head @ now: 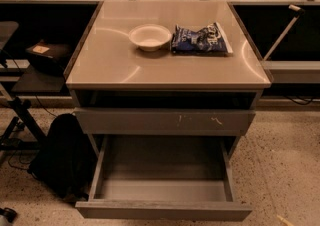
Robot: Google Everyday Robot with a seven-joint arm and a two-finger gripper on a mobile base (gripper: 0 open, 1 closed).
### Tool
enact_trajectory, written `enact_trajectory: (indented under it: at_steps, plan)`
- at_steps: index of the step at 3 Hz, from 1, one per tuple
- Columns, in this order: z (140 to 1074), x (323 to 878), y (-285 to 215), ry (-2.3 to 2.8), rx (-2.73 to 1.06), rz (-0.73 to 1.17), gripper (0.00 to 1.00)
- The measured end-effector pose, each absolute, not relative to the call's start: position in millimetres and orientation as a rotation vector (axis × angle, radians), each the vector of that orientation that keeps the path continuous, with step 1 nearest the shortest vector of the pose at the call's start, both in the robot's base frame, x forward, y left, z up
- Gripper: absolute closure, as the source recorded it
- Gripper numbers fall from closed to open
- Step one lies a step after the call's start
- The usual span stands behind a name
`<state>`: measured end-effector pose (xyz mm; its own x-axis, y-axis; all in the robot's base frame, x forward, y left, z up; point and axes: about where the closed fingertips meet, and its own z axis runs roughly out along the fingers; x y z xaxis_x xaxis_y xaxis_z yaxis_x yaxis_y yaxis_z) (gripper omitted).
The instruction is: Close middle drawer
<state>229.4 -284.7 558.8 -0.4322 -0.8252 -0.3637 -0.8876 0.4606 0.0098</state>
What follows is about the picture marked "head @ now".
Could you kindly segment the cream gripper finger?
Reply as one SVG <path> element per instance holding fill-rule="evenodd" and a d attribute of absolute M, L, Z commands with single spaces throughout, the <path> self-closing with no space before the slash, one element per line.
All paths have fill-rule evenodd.
<path fill-rule="evenodd" d="M 285 219 L 284 217 L 277 215 L 278 220 L 284 225 L 284 226 L 294 226 L 293 223 Z"/>

